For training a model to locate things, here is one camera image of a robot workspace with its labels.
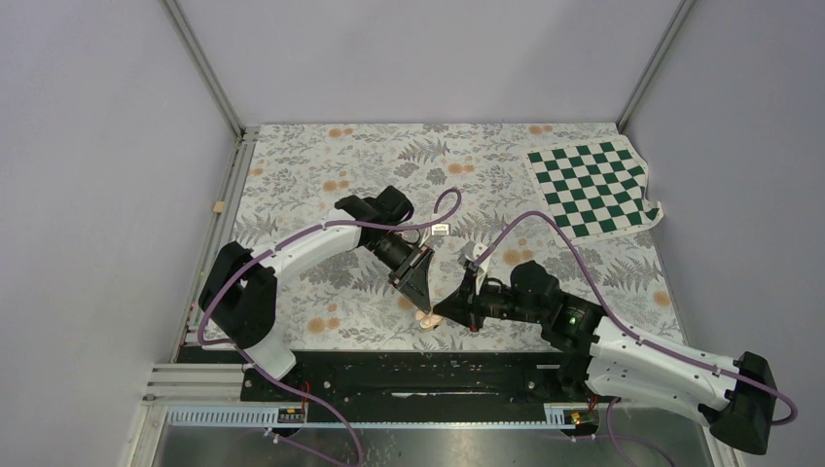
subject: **patterned mat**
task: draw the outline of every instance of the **patterned mat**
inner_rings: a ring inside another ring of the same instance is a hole
[[[272,242],[318,219],[340,198],[374,196],[390,184],[412,201],[412,220],[424,222],[438,194],[454,186],[464,202],[450,220],[452,235],[429,242],[435,250],[430,297],[437,301],[458,286],[457,253],[468,239],[490,243],[523,211],[547,207],[524,168],[527,150],[617,135],[613,124],[263,126],[233,236],[246,246]],[[590,243],[581,251],[617,312],[681,341],[649,233]],[[556,275],[565,290],[594,300],[571,253],[557,247],[538,221],[525,221],[502,242],[491,273],[507,280],[515,265],[529,260]],[[549,348],[536,325],[490,319],[479,333],[451,322],[424,332],[414,315],[413,305],[387,285],[386,267],[359,248],[281,284],[275,332],[295,349]],[[207,336],[221,332],[211,325]]]

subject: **purple cable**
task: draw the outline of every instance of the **purple cable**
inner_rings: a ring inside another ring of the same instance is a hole
[[[323,407],[324,409],[330,411],[330,413],[332,413],[338,420],[340,420],[341,423],[343,424],[343,426],[346,427],[346,431],[349,432],[349,436],[352,437],[352,441],[355,442],[355,450],[358,452],[358,462],[355,463],[355,464],[345,464],[345,463],[343,463],[343,462],[341,462],[337,459],[334,459],[334,458],[330,457],[329,455],[321,452],[320,450],[310,448],[307,445],[303,445],[303,444],[301,444],[297,441],[290,440],[289,438],[274,435],[276,440],[283,441],[284,443],[286,443],[290,446],[294,446],[298,449],[303,449],[306,452],[309,452],[310,454],[316,455],[316,456],[326,460],[327,462],[329,462],[331,464],[338,465],[340,467],[353,467],[353,466],[359,467],[361,465],[364,465],[364,461],[366,459],[364,459],[364,449],[361,447],[361,442],[358,440],[358,435],[355,433],[355,430],[352,429],[352,425],[350,425],[349,422],[346,421],[346,418],[344,418],[343,415],[340,412],[338,412],[338,410],[336,410],[335,407],[333,407],[332,405],[330,405],[330,403],[328,403],[327,401],[321,399],[320,397],[313,396],[312,394],[309,394],[308,392],[303,392],[299,389],[296,389],[292,386],[284,384],[283,382],[275,379],[275,377],[273,377],[272,375],[267,373],[267,371],[265,371],[264,369],[262,369],[261,367],[256,365],[255,362],[252,360],[252,357],[250,357],[248,353],[244,352],[243,349],[238,348],[237,353],[239,353],[244,359],[246,359],[247,362],[251,363],[255,367],[255,370],[257,370],[258,373],[260,373],[261,376],[264,377],[264,379],[266,379],[267,381],[269,381],[272,384],[278,386],[279,388],[283,389],[284,391],[291,392],[291,393],[293,393],[297,396],[300,396],[300,397],[306,397],[310,401],[313,401],[316,404]]]
[[[610,320],[613,321],[616,324],[616,326],[619,329],[622,330],[622,332],[624,332],[628,336],[632,337],[637,342],[639,342],[641,344],[644,344],[644,345],[648,345],[648,346],[656,349],[657,351],[659,351],[659,352],[661,352],[661,353],[663,353],[663,354],[665,354],[669,357],[675,358],[676,360],[679,360],[679,361],[682,361],[682,362],[685,362],[685,363],[689,363],[689,364],[691,364],[695,367],[702,368],[703,370],[707,370],[707,371],[709,371],[711,373],[714,373],[714,374],[717,374],[717,375],[724,375],[726,377],[732,377],[732,378],[734,378],[738,381],[742,381],[746,384],[750,384],[751,386],[756,387],[757,389],[765,391],[768,394],[770,394],[772,397],[775,397],[775,398],[781,400],[782,402],[784,402],[788,406],[788,409],[790,409],[791,412],[787,416],[785,416],[784,418],[781,418],[779,420],[772,420],[771,425],[785,425],[785,424],[788,424],[788,423],[794,421],[797,418],[797,415],[799,414],[799,410],[797,409],[797,405],[794,403],[794,401],[792,401],[791,398],[789,398],[788,396],[782,394],[781,392],[777,391],[776,389],[773,389],[772,387],[766,386],[766,385],[762,384],[761,382],[759,382],[757,380],[754,380],[750,377],[746,377],[746,376],[740,375],[738,373],[731,372],[729,370],[721,369],[721,368],[718,368],[715,365],[709,365],[707,363],[701,362],[700,360],[696,360],[696,359],[688,357],[686,355],[682,355],[681,353],[676,352],[674,350],[671,350],[667,347],[664,347],[663,345],[659,345],[658,343],[651,342],[651,341],[640,340],[639,335],[637,333],[633,332],[633,330],[631,328],[629,328],[627,325],[625,325],[625,323],[623,323],[622,320],[619,319],[619,316],[617,316],[616,313],[613,312],[613,309],[610,308],[610,306],[607,304],[607,301],[604,300],[604,297],[601,295],[601,292],[599,292],[599,290],[598,290],[598,286],[596,286],[595,279],[593,279],[590,271],[588,270],[588,265],[585,263],[585,260],[579,254],[579,250],[576,249],[575,246],[573,246],[573,243],[570,241],[570,238],[567,237],[567,235],[564,234],[564,232],[561,231],[561,229],[556,225],[556,223],[553,222],[553,219],[551,219],[550,217],[548,217],[547,214],[545,214],[541,211],[527,211],[527,212],[522,213],[516,219],[514,219],[513,222],[511,222],[504,229],[504,231],[502,231],[499,234],[499,236],[496,237],[495,240],[493,240],[492,244],[482,253],[482,255],[479,256],[479,259],[476,260],[476,264],[480,265],[487,257],[489,257],[492,254],[493,250],[495,250],[495,248],[498,246],[498,244],[501,243],[502,240],[504,240],[504,237],[507,236],[507,234],[509,234],[510,231],[519,222],[523,221],[524,219],[526,219],[527,217],[530,217],[530,216],[537,216],[537,217],[542,218],[545,222],[550,224],[550,227],[552,227],[553,230],[556,231],[558,236],[561,237],[561,239],[564,241],[564,244],[567,245],[567,248],[569,248],[570,251],[573,253],[573,257],[576,259],[576,263],[579,264],[579,268],[581,268],[582,273],[585,275],[585,279],[588,281],[588,284],[590,284],[591,289],[593,290],[593,294],[595,295],[595,297],[598,300],[599,304],[602,306],[602,308],[604,308],[604,312],[607,314],[607,317],[610,318]]]
[[[248,270],[250,270],[253,266],[261,263],[266,258],[272,256],[272,250],[267,250],[264,253],[256,256],[252,259],[249,263],[243,265],[240,269],[237,270],[235,274],[230,277],[226,284],[221,287],[221,290],[215,295],[215,298],[212,299],[212,302],[209,303],[209,306],[203,311],[203,317],[200,318],[200,324],[197,325],[197,343],[200,345],[214,345],[217,343],[233,343],[231,339],[216,339],[214,341],[207,341],[206,338],[203,336],[203,331],[206,329],[206,325],[209,324],[209,320],[212,318],[212,312],[215,311],[215,307],[223,300],[224,296],[227,295],[230,288],[236,284],[240,277],[244,275]]]
[[[568,438],[566,436],[542,436],[542,438],[548,439],[548,440],[553,440],[553,441],[571,441],[571,442],[575,442],[575,443],[582,443],[582,442],[590,442],[590,441],[607,440],[607,439],[610,439],[610,435],[599,434],[599,435],[590,435],[590,436],[578,436],[578,437],[573,437],[573,438]],[[660,447],[656,443],[654,443],[654,442],[652,442],[652,441],[650,441],[646,438],[642,438],[640,436],[631,436],[631,435],[614,435],[614,438],[616,438],[619,441],[630,441],[632,443],[638,443],[642,446],[646,446],[646,447],[658,452],[659,455],[661,455],[664,458],[664,460],[666,460],[667,463],[670,464],[670,467],[676,467],[676,461],[673,460],[673,458],[670,457],[667,454],[667,452],[665,452],[664,449],[662,449],[662,447]]]
[[[435,209],[433,210],[433,212],[438,212],[438,208],[439,208],[439,205],[441,205],[442,199],[444,199],[444,197],[449,195],[450,193],[455,195],[455,204],[452,206],[452,208],[449,209],[449,211],[447,211],[447,214],[441,216],[440,218],[438,218],[434,221],[425,222],[423,224],[413,224],[413,225],[410,225],[410,226],[385,226],[383,224],[374,224],[372,222],[344,221],[344,220],[342,220],[342,221],[330,221],[330,222],[324,224],[324,229],[326,229],[328,227],[335,227],[335,226],[358,226],[358,227],[367,227],[367,228],[370,228],[370,229],[379,229],[379,230],[382,230],[382,231],[391,231],[391,232],[420,231],[421,229],[426,229],[426,228],[429,228],[429,227],[433,227],[436,224],[441,224],[446,219],[448,219],[450,216],[455,214],[455,211],[457,211],[458,207],[461,205],[461,192],[459,192],[457,188],[448,188],[448,189],[444,190],[444,192],[441,193],[441,195],[438,197],[438,199],[436,199],[436,205],[435,205]]]
[[[619,440],[616,437],[616,433],[613,431],[613,406],[621,400],[621,398],[616,397],[610,401],[610,404],[607,405],[607,413],[604,416],[607,419],[607,436],[610,438],[610,442],[613,443],[613,447],[616,448],[616,452],[619,453],[622,459],[624,459],[627,464],[632,465],[633,467],[638,467],[636,463],[630,459],[630,456],[625,454],[622,447],[619,446]],[[667,461],[670,462],[670,465],[675,465],[669,455],[664,453],[663,455],[667,458]]]
[[[438,197],[438,199],[436,199],[436,204],[435,204],[435,208],[434,208],[433,212],[438,212],[438,208],[439,208],[439,205],[441,205],[441,201],[444,199],[445,196],[447,196],[450,193],[455,194],[455,204],[448,211],[447,214],[445,214],[444,216],[436,219],[435,221],[430,221],[430,222],[427,222],[427,223],[424,223],[424,224],[418,224],[418,225],[412,225],[412,226],[385,226],[383,224],[373,224],[373,223],[370,223],[370,222],[362,222],[362,221],[344,221],[344,220],[342,220],[342,221],[330,221],[330,222],[324,224],[324,226],[320,226],[320,225],[316,224],[316,225],[308,227],[308,228],[306,228],[306,229],[304,229],[304,230],[302,230],[298,233],[294,233],[294,234],[284,238],[283,240],[281,240],[277,245],[275,245],[274,249],[275,249],[275,251],[280,251],[284,247],[289,245],[290,243],[293,243],[296,240],[299,240],[300,238],[303,238],[303,237],[305,237],[309,234],[312,234],[313,232],[319,231],[321,229],[326,229],[327,227],[358,226],[358,227],[368,227],[368,228],[372,228],[372,229],[380,229],[380,230],[391,231],[391,232],[417,231],[417,230],[420,230],[420,229],[426,229],[426,228],[432,227],[436,224],[440,224],[440,223],[444,222],[449,216],[451,216],[452,214],[455,213],[455,211],[458,210],[458,207],[461,205],[461,192],[459,192],[458,189],[456,189],[456,188],[450,188],[450,189],[445,190],[443,193],[441,193],[441,195]],[[246,263],[240,269],[238,269],[237,272],[235,274],[233,274],[232,277],[230,277],[229,280],[227,280],[227,282],[224,284],[224,286],[221,287],[221,290],[219,290],[218,293],[215,294],[215,297],[212,299],[212,302],[210,302],[209,306],[207,306],[206,309],[203,311],[203,317],[200,320],[200,324],[197,326],[197,342],[200,345],[213,345],[213,344],[216,344],[216,343],[233,343],[233,341],[231,339],[216,339],[214,341],[207,341],[206,338],[203,336],[204,330],[206,329],[206,325],[209,323],[209,320],[212,318],[212,313],[215,311],[215,307],[217,307],[218,303],[220,303],[221,300],[223,300],[224,296],[227,294],[227,292],[229,292],[230,288],[233,285],[235,285],[238,280],[240,280],[240,277],[242,275],[244,275],[248,270],[250,270],[253,266],[257,265],[258,263],[261,263],[263,260],[265,260],[266,258],[269,258],[273,254],[274,253],[272,252],[272,250],[267,250],[264,253],[261,253],[260,255],[253,258],[252,261]],[[348,421],[346,421],[346,419],[343,417],[343,415],[341,415],[340,412],[338,412],[333,406],[331,406],[328,402],[324,401],[323,399],[320,399],[316,396],[313,396],[312,394],[300,391],[298,389],[295,389],[293,387],[288,386],[287,384],[282,383],[281,381],[277,380],[272,375],[267,373],[265,370],[261,369],[258,365],[256,365],[255,362],[252,360],[252,357],[250,357],[246,352],[244,352],[243,349],[237,348],[237,347],[235,349],[247,362],[252,364],[255,367],[255,369],[258,371],[258,373],[260,373],[261,376],[264,377],[267,381],[271,382],[272,384],[276,385],[277,387],[279,387],[279,388],[281,388],[281,389],[283,389],[287,392],[291,392],[291,393],[296,394],[298,396],[306,397],[307,399],[309,399],[311,401],[314,401],[315,403],[319,404],[324,409],[327,409],[328,411],[330,411],[338,420],[340,420],[341,423],[343,424],[343,426],[346,427],[347,431],[349,431],[350,436],[352,436],[352,440],[355,442],[355,449],[358,451],[358,463],[356,463],[356,464],[344,464],[344,463],[330,457],[329,455],[327,455],[327,454],[325,454],[325,453],[323,453],[319,450],[310,448],[309,446],[302,445],[301,443],[298,443],[297,441],[293,441],[293,440],[290,440],[288,438],[278,438],[278,439],[283,440],[288,445],[294,446],[294,447],[299,448],[299,449],[303,449],[303,450],[305,450],[305,451],[307,451],[311,454],[317,455],[318,457],[326,460],[327,462],[333,463],[335,465],[339,465],[341,467],[353,467],[353,466],[358,467],[358,466],[361,466],[361,465],[364,464],[364,461],[365,461],[365,459],[364,459],[364,450],[361,447],[361,442],[358,440],[358,436],[355,434],[355,431],[352,429],[352,426],[349,424]]]

